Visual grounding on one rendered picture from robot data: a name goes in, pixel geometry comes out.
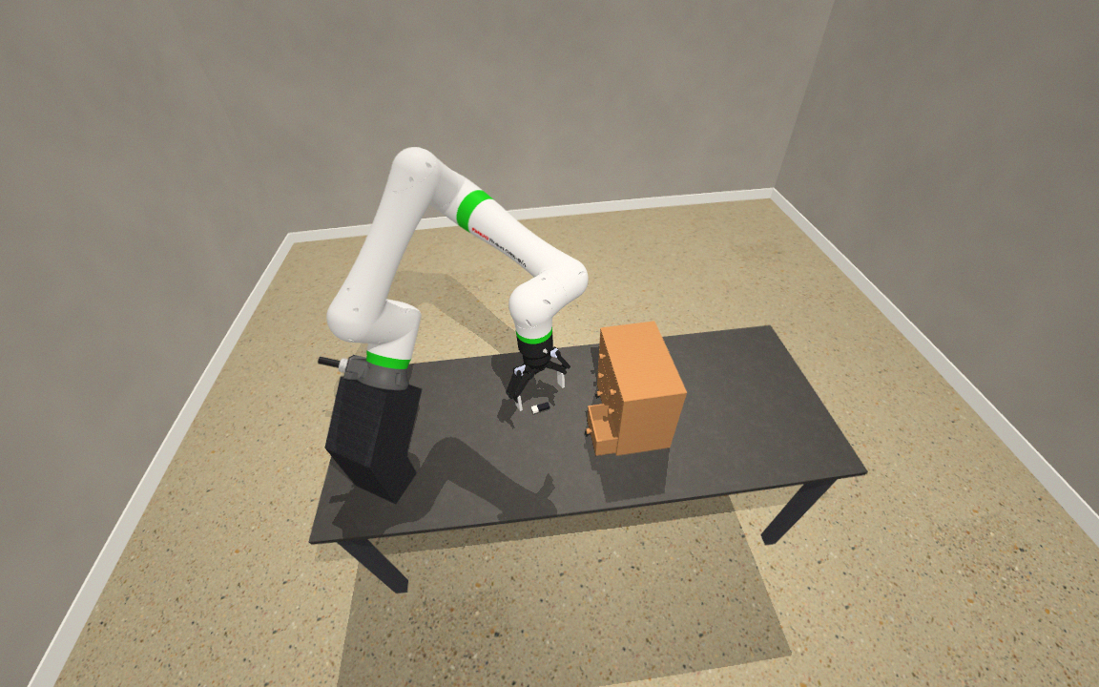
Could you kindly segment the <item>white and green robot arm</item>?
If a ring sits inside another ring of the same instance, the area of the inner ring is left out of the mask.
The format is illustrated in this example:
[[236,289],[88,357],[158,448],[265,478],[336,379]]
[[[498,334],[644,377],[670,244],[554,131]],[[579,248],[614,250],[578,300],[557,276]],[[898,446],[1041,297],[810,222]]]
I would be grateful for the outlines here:
[[408,365],[413,358],[422,312],[413,304],[386,299],[406,247],[430,204],[535,277],[515,288],[508,309],[522,355],[550,355],[553,315],[588,286],[582,262],[537,239],[493,198],[452,171],[431,152],[411,147],[396,155],[369,235],[328,308],[328,326],[333,335],[349,343],[369,344],[366,357],[353,355],[348,361],[333,361],[320,356],[318,364],[338,368],[344,379],[363,385],[408,388]]

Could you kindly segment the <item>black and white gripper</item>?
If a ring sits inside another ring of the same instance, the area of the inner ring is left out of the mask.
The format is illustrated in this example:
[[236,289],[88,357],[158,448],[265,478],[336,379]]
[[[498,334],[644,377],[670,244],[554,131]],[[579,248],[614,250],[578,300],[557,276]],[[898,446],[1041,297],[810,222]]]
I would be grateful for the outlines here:
[[[550,361],[552,356],[558,358],[558,361],[560,361],[560,364],[554,364],[553,361]],[[537,374],[539,372],[544,372],[545,368],[554,369],[555,372],[557,372],[557,383],[560,385],[562,388],[566,387],[566,374],[567,374],[566,369],[570,368],[570,365],[567,364],[567,362],[560,357],[560,351],[555,348],[555,346],[550,352],[550,355],[546,355],[541,358],[529,358],[523,355],[523,361],[524,363],[522,366],[520,366],[520,368],[517,368],[517,366],[513,368],[513,377],[511,377],[506,391],[506,394],[508,395],[508,397],[510,397],[510,399],[514,399],[519,410],[523,410],[522,396],[520,396],[520,394],[522,394],[523,391],[523,388],[525,388],[525,385],[528,385],[530,379],[535,377],[535,374]]]

